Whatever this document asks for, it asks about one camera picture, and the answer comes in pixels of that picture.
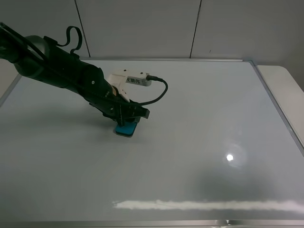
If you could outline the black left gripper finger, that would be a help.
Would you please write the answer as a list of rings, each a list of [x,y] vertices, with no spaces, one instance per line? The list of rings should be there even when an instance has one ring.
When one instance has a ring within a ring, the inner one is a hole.
[[[139,123],[139,121],[140,121],[140,117],[138,116],[128,118],[129,123]]]

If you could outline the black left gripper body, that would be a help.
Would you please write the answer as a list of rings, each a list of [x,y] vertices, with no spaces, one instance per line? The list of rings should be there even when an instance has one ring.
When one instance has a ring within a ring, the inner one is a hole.
[[[101,91],[89,92],[89,103],[103,113],[103,116],[116,121],[119,125],[125,125],[130,117],[147,119],[150,111],[137,102],[126,102],[113,86],[103,88]]]

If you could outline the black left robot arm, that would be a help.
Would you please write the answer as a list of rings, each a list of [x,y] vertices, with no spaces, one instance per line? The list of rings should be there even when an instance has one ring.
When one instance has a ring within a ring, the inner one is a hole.
[[[49,38],[23,37],[1,23],[0,57],[12,63],[21,76],[80,95],[119,125],[149,117],[148,109],[124,100],[100,68],[60,49]]]

